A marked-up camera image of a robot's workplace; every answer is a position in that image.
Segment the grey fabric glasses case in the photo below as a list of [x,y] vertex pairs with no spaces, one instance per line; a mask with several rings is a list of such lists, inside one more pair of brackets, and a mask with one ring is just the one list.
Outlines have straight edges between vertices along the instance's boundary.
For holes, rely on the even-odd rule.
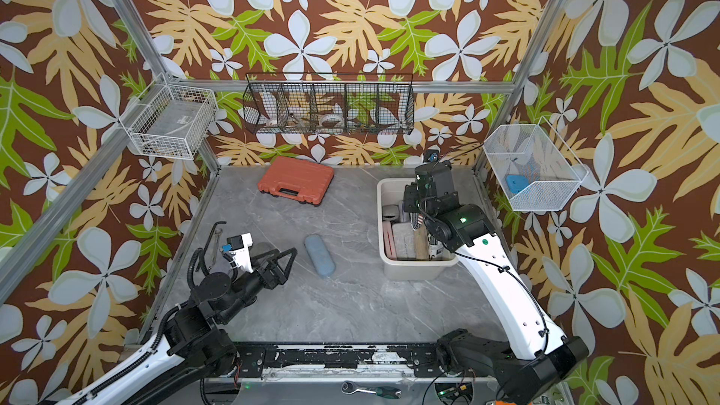
[[384,205],[381,209],[382,220],[388,222],[400,222],[401,210],[397,204]]

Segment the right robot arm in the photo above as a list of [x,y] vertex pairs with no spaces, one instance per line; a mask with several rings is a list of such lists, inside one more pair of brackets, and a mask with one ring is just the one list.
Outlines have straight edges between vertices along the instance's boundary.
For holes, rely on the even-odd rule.
[[568,337],[521,280],[481,207],[461,203],[452,164],[439,151],[423,155],[405,187],[403,207],[421,219],[430,243],[459,258],[506,334],[498,341],[458,329],[440,337],[436,354],[444,373],[491,377],[499,384],[499,401],[529,404],[588,357],[582,339]]

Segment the pink glasses case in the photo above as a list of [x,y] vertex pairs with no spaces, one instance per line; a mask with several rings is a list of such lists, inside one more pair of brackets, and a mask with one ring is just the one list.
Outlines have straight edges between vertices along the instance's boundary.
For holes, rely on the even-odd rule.
[[384,242],[384,255],[386,258],[396,261],[398,258],[392,227],[391,221],[384,220],[382,222],[382,241]]

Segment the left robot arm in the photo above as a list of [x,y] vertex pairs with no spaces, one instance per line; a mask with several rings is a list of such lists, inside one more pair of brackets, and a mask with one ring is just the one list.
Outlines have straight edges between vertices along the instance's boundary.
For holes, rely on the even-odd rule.
[[249,271],[234,260],[249,252],[249,234],[230,238],[223,257],[231,273],[206,266],[207,249],[193,252],[187,267],[189,299],[161,318],[150,340],[83,390],[66,397],[66,404],[159,404],[189,384],[230,372],[239,354],[224,330],[258,294],[285,284],[297,249],[271,249],[249,257]]

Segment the light grey glasses case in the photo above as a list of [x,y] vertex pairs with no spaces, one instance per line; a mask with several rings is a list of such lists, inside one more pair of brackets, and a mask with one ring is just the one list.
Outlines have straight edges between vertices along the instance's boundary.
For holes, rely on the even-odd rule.
[[399,261],[416,259],[416,232],[410,222],[395,223],[392,226],[395,257]]

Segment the blue glasses case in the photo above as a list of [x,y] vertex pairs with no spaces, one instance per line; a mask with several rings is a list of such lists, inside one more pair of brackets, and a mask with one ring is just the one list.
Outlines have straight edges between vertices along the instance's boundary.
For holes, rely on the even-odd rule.
[[318,234],[311,234],[306,237],[304,245],[317,274],[321,278],[330,277],[336,265],[324,240]]

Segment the cream plastic storage box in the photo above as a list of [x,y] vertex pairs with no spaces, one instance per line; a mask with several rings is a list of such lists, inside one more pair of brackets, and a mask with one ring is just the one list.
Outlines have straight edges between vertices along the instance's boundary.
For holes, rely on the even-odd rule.
[[379,236],[379,252],[380,258],[384,263],[384,275],[390,281],[433,281],[437,279],[446,268],[455,266],[459,262],[459,258],[444,249],[441,258],[430,259],[427,262],[418,260],[414,261],[393,261],[384,255],[384,242],[382,231],[382,212],[383,206],[388,204],[399,205],[403,199],[404,189],[412,183],[412,178],[386,178],[381,180],[377,185],[377,223]]

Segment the tan glasses case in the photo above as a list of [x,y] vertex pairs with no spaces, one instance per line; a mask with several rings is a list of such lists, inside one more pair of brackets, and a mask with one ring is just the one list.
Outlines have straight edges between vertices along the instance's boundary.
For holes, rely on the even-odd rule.
[[427,262],[431,259],[431,255],[429,255],[429,235],[424,226],[414,232],[414,252],[418,261]]

